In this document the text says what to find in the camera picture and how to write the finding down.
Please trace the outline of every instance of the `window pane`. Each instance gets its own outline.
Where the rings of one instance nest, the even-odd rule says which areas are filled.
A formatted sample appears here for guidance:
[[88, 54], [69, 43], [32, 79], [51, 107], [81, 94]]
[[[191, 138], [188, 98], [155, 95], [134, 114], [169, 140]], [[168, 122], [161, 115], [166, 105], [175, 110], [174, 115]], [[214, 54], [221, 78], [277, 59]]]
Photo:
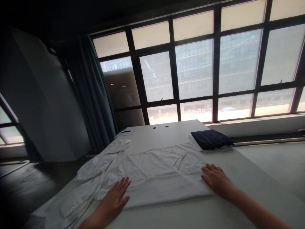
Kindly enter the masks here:
[[305, 111], [305, 89], [303, 88], [302, 96], [297, 111]]
[[0, 133], [9, 144], [24, 142], [23, 137], [20, 135], [16, 127], [1, 128]]
[[115, 113], [119, 129], [124, 130], [127, 127], [144, 126], [142, 109], [119, 111]]
[[266, 0], [256, 0], [224, 7], [221, 10], [221, 31], [264, 22]]
[[93, 39], [93, 43], [99, 58], [129, 52], [125, 32]]
[[132, 36], [135, 49], [169, 43], [168, 21], [132, 29]]
[[180, 99], [212, 95], [213, 39], [175, 50]]
[[114, 109], [140, 105], [130, 57], [101, 62]]
[[200, 122], [212, 121], [212, 100], [180, 103], [181, 121], [198, 119]]
[[250, 117], [253, 94], [219, 98], [218, 120]]
[[261, 85], [294, 80], [305, 24], [270, 31]]
[[169, 52], [140, 57], [148, 102], [173, 99]]
[[0, 107], [0, 124], [12, 122], [10, 118], [6, 115], [5, 111]]
[[254, 89], [262, 30], [221, 37], [219, 94]]
[[305, 14], [304, 0], [273, 0], [270, 21]]
[[147, 108], [149, 124], [162, 124], [178, 121], [177, 105]]
[[294, 88], [290, 88], [258, 93], [255, 116], [275, 115], [290, 112], [294, 91]]
[[173, 20], [175, 41], [213, 33], [214, 11]]

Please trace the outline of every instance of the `navy folded garment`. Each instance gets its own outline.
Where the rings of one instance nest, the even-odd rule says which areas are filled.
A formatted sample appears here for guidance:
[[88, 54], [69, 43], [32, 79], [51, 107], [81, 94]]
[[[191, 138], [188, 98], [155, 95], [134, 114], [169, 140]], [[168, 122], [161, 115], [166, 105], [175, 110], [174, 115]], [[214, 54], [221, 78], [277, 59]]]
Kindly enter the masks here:
[[216, 149], [223, 146], [234, 145], [234, 142], [216, 130], [204, 130], [191, 132], [198, 145], [203, 149]]

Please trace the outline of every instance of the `ceiling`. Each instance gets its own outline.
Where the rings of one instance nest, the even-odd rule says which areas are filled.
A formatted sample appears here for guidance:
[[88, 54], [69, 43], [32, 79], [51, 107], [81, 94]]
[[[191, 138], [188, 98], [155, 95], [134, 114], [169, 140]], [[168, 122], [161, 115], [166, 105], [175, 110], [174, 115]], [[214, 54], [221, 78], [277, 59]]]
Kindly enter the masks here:
[[62, 40], [219, 0], [16, 0], [1, 9], [8, 25], [42, 40]]

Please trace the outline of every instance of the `black window frame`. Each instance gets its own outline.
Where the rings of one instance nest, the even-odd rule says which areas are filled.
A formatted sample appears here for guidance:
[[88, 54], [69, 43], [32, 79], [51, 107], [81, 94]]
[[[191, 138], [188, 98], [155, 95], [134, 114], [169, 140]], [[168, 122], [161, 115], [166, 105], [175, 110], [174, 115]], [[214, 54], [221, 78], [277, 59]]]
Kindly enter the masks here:
[[[250, 1], [253, 1], [253, 0], [235, 0], [235, 1], [229, 1], [229, 2], [216, 3], [213, 5], [206, 6], [206, 7], [203, 6], [203, 7], [198, 7], [194, 10], [186, 10], [185, 12], [177, 12], [173, 15], [168, 15], [168, 16], [160, 17], [158, 19], [148, 20], [146, 22], [134, 23], [132, 25], [122, 26], [120, 28], [116, 28], [113, 30], [107, 30], [107, 31], [104, 31], [101, 33], [95, 33], [94, 35], [91, 35], [90, 38], [93, 41], [93, 39], [96, 39], [99, 37], [108, 36], [108, 35], [115, 34], [118, 32], [123, 32], [123, 31], [126, 32], [129, 52], [119, 53], [119, 54], [115, 54], [115, 55], [111, 55], [111, 56], [107, 56], [107, 57], [101, 57], [101, 58], [99, 58], [99, 61], [104, 62], [104, 61], [114, 60], [114, 59], [127, 57], [127, 56], [131, 57], [132, 66], [133, 66], [133, 70], [134, 70], [134, 76], [135, 76], [135, 80], [136, 80], [136, 84], [137, 84], [137, 89], [138, 89], [141, 105], [114, 109], [114, 112], [127, 111], [127, 110], [133, 110], [133, 109], [142, 109], [145, 125], [149, 125], [147, 108], [176, 104], [177, 112], [178, 112], [178, 121], [181, 121], [181, 113], [180, 113], [180, 104], [181, 103], [212, 99], [213, 100], [212, 121], [204, 122], [204, 123], [217, 123], [217, 122], [220, 122], [220, 121], [218, 121], [218, 99], [223, 98], [223, 97], [245, 95], [245, 94], [253, 94], [252, 107], [250, 108], [250, 117], [228, 119], [228, 120], [222, 120], [222, 121], [233, 121], [233, 120], [240, 120], [240, 119], [279, 116], [279, 115], [296, 114], [296, 113], [305, 112], [305, 111], [297, 112], [297, 108], [298, 108], [299, 101], [300, 101], [300, 98], [302, 95], [303, 87], [305, 86], [305, 64], [302, 64], [302, 63], [305, 63], [305, 45], [304, 44], [303, 44], [303, 47], [301, 50], [299, 64], [296, 69], [294, 81], [261, 86], [269, 32], [271, 30], [276, 30], [276, 29], [280, 29], [280, 28], [305, 24], [305, 15], [289, 17], [289, 18], [279, 19], [279, 20], [275, 20], [275, 21], [269, 21], [270, 14], [271, 14], [271, 8], [272, 8], [272, 0], [267, 0], [266, 8], [265, 8], [265, 18], [264, 18], [263, 23], [249, 25], [249, 26], [226, 30], [226, 31], [221, 31], [221, 9], [223, 7], [228, 7], [228, 6], [236, 5], [239, 3], [250, 2]], [[198, 36], [198, 37], [194, 37], [194, 38], [188, 38], [188, 39], [179, 40], [179, 41], [174, 40], [173, 19], [185, 17], [185, 16], [191, 16], [191, 15], [198, 14], [198, 13], [204, 13], [204, 12], [211, 11], [211, 10], [214, 11], [214, 21], [213, 21], [214, 30], [213, 30], [212, 34], [207, 34], [207, 35]], [[133, 37], [132, 37], [132, 29], [140, 28], [140, 27], [147, 26], [147, 25], [153, 25], [156, 23], [164, 22], [164, 21], [168, 21], [168, 23], [169, 23], [170, 43], [135, 50]], [[262, 29], [262, 37], [261, 37], [260, 50], [259, 50], [259, 56], [258, 56], [258, 66], [257, 66], [254, 89], [247, 90], [247, 91], [219, 94], [220, 38], [223, 36], [227, 36], [227, 35], [234, 35], [237, 33], [248, 32], [248, 31], [253, 31], [253, 30], [257, 30], [257, 29]], [[213, 94], [211, 96], [204, 96], [204, 97], [180, 100], [179, 99], [179, 87], [178, 87], [175, 47], [178, 45], [184, 45], [184, 44], [208, 40], [208, 39], [213, 39], [213, 74], [212, 74], [213, 75], [213, 85], [212, 85]], [[144, 86], [144, 79], [143, 79], [143, 75], [142, 75], [139, 58], [141, 56], [152, 55], [152, 54], [156, 54], [156, 53], [160, 53], [160, 52], [169, 52], [171, 75], [172, 75], [172, 85], [173, 85], [173, 99], [147, 102], [146, 90], [145, 90], [145, 86]], [[292, 98], [291, 108], [288, 113], [255, 116], [257, 95], [259, 92], [275, 91], [275, 90], [288, 89], [288, 88], [295, 88], [295, 94]]]
[[[4, 112], [6, 113], [8, 118], [11, 120], [11, 122], [0, 124], [0, 129], [5, 128], [5, 127], [16, 127], [19, 134], [22, 136], [21, 133], [23, 133], [23, 131], [21, 129], [21, 126], [20, 126], [16, 116], [13, 114], [11, 109], [8, 107], [6, 102], [3, 100], [2, 96], [0, 96], [0, 107], [4, 110]], [[24, 144], [24, 141], [23, 142], [8, 143], [5, 136], [3, 136], [3, 134], [1, 132], [0, 132], [0, 139], [4, 142], [4, 144], [0, 144], [0, 147], [7, 146], [7, 145]]]

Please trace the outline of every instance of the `white table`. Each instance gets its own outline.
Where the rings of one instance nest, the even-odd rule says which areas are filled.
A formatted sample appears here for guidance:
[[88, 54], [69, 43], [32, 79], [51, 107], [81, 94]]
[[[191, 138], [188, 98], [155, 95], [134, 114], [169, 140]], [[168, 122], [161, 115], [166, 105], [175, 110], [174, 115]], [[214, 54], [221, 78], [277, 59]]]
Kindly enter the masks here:
[[[121, 154], [116, 165], [126, 155], [189, 142], [193, 131], [209, 129], [198, 120], [140, 126], [133, 135], [118, 137], [130, 139], [130, 147]], [[243, 156], [234, 147], [204, 151], [209, 163], [221, 166], [233, 183], [273, 212], [293, 228], [305, 228], [305, 203]], [[89, 216], [99, 202], [91, 204], [75, 228]], [[197, 198], [169, 204], [129, 209], [108, 228], [255, 228], [251, 221], [230, 202], [218, 197]]]

